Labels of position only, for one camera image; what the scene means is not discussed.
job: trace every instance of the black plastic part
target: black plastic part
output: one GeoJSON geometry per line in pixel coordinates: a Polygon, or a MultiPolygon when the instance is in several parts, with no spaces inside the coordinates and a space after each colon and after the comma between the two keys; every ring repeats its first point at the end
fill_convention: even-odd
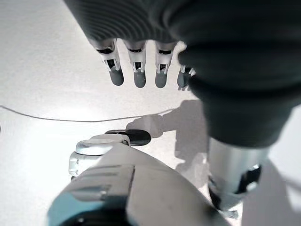
{"type": "Polygon", "coordinates": [[[171,50],[159,50],[159,53],[167,55],[167,54],[171,54],[171,50]]]}
{"type": "Polygon", "coordinates": [[[134,72],[134,82],[136,87],[143,88],[146,83],[145,72],[134,72]]]}
{"type": "Polygon", "coordinates": [[[143,146],[151,141],[151,135],[142,129],[110,130],[106,134],[127,135],[131,141],[131,146],[143,146]]]}
{"type": "Polygon", "coordinates": [[[249,170],[245,174],[241,176],[240,183],[236,194],[241,194],[247,192],[247,186],[252,183],[256,182],[259,183],[259,179],[261,176],[261,166],[254,170],[249,170]]]}
{"type": "Polygon", "coordinates": [[[119,71],[112,70],[109,73],[110,73],[110,77],[111,77],[111,80],[114,85],[121,86],[123,84],[124,78],[123,78],[123,73],[122,73],[121,69],[119,71]]]}
{"type": "Polygon", "coordinates": [[[130,226],[125,210],[83,212],[66,220],[60,226],[130,226]]]}
{"type": "Polygon", "coordinates": [[[216,207],[218,210],[220,210],[220,204],[221,204],[221,199],[220,197],[218,197],[210,188],[210,186],[208,186],[208,190],[209,190],[209,195],[211,198],[211,202],[214,205],[214,207],[216,207]]]}
{"type": "Polygon", "coordinates": [[[142,52],[142,49],[129,49],[128,51],[131,51],[133,53],[140,53],[142,52]]]}
{"type": "Polygon", "coordinates": [[[110,49],[110,48],[105,48],[105,49],[97,49],[96,51],[97,51],[97,52],[99,52],[99,53],[102,53],[102,54],[110,54],[110,53],[112,53],[112,52],[113,52],[113,50],[112,50],[112,49],[110,49]]]}
{"type": "Polygon", "coordinates": [[[164,71],[160,71],[160,73],[156,73],[155,83],[158,88],[163,88],[166,85],[167,74],[164,71]]]}

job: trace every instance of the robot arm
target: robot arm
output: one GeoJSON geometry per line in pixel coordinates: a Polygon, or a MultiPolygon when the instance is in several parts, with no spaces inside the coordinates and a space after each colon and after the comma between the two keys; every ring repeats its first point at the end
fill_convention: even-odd
{"type": "Polygon", "coordinates": [[[79,142],[75,153],[70,173],[80,174],[53,201],[49,226],[229,226],[196,187],[132,148],[127,135],[92,137],[79,142]]]}

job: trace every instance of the white surface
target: white surface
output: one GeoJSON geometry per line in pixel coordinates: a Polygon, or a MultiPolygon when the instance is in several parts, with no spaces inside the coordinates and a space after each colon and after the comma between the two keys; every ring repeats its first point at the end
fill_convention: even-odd
{"type": "MultiPolygon", "coordinates": [[[[154,137],[141,150],[176,168],[198,188],[206,183],[201,106],[190,92],[177,90],[176,57],[166,87],[156,88],[154,44],[149,42],[147,83],[138,89],[126,48],[119,42],[125,82],[115,87],[63,1],[2,1],[0,19],[1,105],[69,120],[148,115],[82,123],[32,119],[0,109],[1,225],[41,225],[52,199],[69,182],[68,160],[76,143],[127,125],[147,129],[154,137]],[[174,110],[157,115],[168,109],[174,110]]],[[[299,225],[300,128],[301,108],[273,148],[260,188],[244,204],[243,226],[299,225]]]]}

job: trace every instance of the cable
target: cable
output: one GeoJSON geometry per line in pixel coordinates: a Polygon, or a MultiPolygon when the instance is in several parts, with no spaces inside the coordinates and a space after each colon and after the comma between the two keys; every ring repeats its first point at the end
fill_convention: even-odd
{"type": "MultiPolygon", "coordinates": [[[[123,119],[134,119],[134,118],[141,118],[143,116],[146,116],[146,115],[140,115],[140,116],[132,116],[132,117],[125,117],[125,118],[116,118],[116,119],[106,119],[106,120],[96,120],[96,121],[84,121],[84,120],[68,120],[68,119],[51,119],[51,118],[43,118],[43,117],[38,117],[38,116],[34,116],[34,115],[29,115],[29,114],[25,114],[25,113],[22,113],[22,112],[18,112],[14,109],[11,109],[9,107],[6,107],[6,106],[3,106],[3,105],[0,105],[0,108],[4,109],[4,110],[7,110],[9,112],[12,112],[12,113],[15,113],[15,114],[18,114],[18,115],[22,115],[22,116],[25,116],[25,117],[29,117],[29,118],[33,118],[33,119],[41,119],[41,120],[48,120],[48,121],[69,121],[69,122],[105,122],[105,121],[116,121],[116,120],[123,120],[123,119]]],[[[166,113],[166,112],[169,112],[169,111],[172,111],[174,110],[174,108],[171,108],[171,109],[168,109],[168,110],[165,110],[165,111],[162,111],[162,112],[159,112],[157,114],[163,114],[163,113],[166,113]]]]}

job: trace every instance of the silver metal joint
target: silver metal joint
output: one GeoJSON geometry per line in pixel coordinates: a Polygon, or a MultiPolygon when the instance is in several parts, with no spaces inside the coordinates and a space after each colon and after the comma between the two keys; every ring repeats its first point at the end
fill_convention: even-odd
{"type": "Polygon", "coordinates": [[[229,210],[254,190],[268,154],[269,147],[239,147],[211,138],[208,186],[214,206],[229,210]]]}

